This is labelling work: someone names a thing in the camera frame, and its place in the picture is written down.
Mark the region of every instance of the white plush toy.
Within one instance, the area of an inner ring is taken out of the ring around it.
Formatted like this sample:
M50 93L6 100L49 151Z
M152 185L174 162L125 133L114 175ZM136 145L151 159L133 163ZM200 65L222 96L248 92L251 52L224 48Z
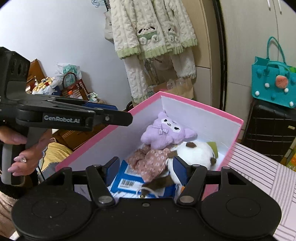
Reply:
M172 180L176 184L181 184L173 169L173 157L179 156L188 165L199 164L205 166L208 170L216 163L218 157L217 146L215 142L183 142L177 150L169 154L168 169Z

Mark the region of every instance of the striped tablecloth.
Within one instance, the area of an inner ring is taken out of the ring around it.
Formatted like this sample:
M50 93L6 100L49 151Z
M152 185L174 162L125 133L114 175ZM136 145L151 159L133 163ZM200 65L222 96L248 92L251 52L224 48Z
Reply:
M296 172L238 143L228 166L280 205L282 218L274 237L296 241Z

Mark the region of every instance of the cabinet door handle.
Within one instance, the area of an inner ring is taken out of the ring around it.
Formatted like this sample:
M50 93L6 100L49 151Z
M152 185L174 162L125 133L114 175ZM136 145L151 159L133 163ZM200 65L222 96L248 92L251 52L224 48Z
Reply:
M281 10L281 0L278 0L278 3L279 3L279 13L281 14L282 13L282 10Z
M270 1L269 0L267 0L267 4L268 4L269 11L270 11L271 7L270 7Z

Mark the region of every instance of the purple plush toy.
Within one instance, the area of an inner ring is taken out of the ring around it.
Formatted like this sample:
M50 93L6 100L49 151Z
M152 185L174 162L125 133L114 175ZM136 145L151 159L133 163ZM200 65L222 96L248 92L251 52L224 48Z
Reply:
M162 111L158 114L158 119L147 127L141 141L146 145L151 145L151 149L162 150L169 144L179 144L184 139L196 136L196 132L188 128L182 128L172 121L165 111Z

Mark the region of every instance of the screw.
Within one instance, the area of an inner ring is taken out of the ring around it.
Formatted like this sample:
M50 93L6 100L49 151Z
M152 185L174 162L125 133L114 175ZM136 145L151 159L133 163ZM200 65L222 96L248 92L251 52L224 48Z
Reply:
M194 198L191 196L182 196L179 198L179 200L182 203L192 203L194 201Z
M113 201L113 198L110 196L100 196L99 197L99 202L102 204L107 204Z

